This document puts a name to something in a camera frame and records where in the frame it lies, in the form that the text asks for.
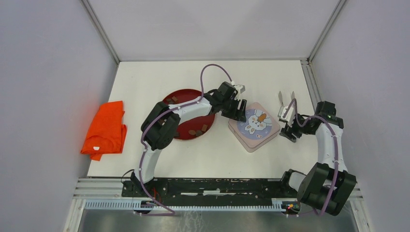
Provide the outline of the round red plate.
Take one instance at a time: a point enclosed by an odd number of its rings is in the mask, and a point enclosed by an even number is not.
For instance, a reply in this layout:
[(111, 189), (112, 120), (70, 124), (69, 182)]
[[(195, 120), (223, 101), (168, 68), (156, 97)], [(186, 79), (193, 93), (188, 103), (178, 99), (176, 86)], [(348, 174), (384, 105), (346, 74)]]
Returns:
[[(168, 94), (162, 101), (166, 104), (179, 104), (191, 101), (201, 96), (195, 89), (180, 89)], [(216, 115), (201, 116), (180, 124), (174, 138), (177, 140), (192, 140), (204, 135), (213, 125)]]

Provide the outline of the square metal tray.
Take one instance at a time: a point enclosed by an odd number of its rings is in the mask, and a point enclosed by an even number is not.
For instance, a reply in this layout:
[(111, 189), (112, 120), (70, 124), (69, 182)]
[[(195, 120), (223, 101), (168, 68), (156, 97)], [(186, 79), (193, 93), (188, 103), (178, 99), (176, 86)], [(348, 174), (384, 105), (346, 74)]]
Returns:
[(252, 126), (257, 130), (263, 130), (267, 126), (279, 127), (277, 121), (269, 114), (269, 112), (258, 102), (254, 102), (246, 108), (246, 122), (240, 122), (230, 119), (228, 125), (233, 127)]

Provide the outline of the pink divided chocolate box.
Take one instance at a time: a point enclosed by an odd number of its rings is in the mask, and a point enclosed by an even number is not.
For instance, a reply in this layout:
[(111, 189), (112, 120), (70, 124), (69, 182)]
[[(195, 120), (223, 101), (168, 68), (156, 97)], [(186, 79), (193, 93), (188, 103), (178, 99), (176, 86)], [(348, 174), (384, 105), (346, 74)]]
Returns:
[(228, 128), (249, 153), (258, 150), (266, 143), (277, 137), (280, 130), (279, 127), (273, 126), (267, 126), (263, 130), (257, 130), (252, 126), (233, 127), (229, 125)]

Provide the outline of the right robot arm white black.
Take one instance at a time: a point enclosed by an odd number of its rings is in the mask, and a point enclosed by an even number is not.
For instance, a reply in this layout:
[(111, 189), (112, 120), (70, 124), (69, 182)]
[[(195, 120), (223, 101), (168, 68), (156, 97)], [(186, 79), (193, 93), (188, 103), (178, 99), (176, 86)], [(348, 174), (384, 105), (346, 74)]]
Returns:
[(304, 134), (314, 135), (318, 144), (318, 161), (308, 174), (290, 170), (289, 179), (280, 182), (279, 191), (285, 197), (297, 193), (297, 200), (319, 215), (337, 216), (357, 183), (344, 163), (344, 122), (336, 113), (334, 103), (321, 101), (314, 115), (304, 116), (298, 113), (295, 98), (279, 113), (279, 120), (285, 124), (280, 131), (282, 137), (295, 143)]

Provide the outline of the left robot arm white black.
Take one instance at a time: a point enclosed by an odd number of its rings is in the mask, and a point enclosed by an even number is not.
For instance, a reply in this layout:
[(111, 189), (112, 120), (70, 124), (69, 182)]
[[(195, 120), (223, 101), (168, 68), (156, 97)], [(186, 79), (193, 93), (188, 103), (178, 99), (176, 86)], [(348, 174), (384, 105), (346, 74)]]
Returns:
[(154, 178), (159, 156), (174, 139), (180, 124), (217, 113), (235, 121), (245, 122), (247, 100), (241, 98), (244, 91), (244, 85), (223, 82), (219, 88), (202, 93), (187, 102), (170, 105), (158, 102), (141, 126), (141, 143), (144, 150), (139, 165), (131, 176), (134, 192), (140, 197), (151, 193), (150, 181)]

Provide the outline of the metal serving tongs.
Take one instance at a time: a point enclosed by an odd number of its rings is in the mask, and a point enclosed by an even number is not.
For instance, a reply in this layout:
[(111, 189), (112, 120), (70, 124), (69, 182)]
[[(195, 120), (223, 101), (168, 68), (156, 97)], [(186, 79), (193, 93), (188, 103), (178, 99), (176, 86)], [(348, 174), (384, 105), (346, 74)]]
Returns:
[[(278, 92), (278, 99), (279, 99), (279, 103), (280, 103), (280, 110), (283, 110), (283, 109), (286, 107), (286, 105), (285, 105), (284, 102), (283, 102), (283, 96), (282, 96), (282, 92), (281, 92), (281, 91)], [(291, 93), (291, 101), (292, 101), (293, 99), (295, 99), (294, 91)]]

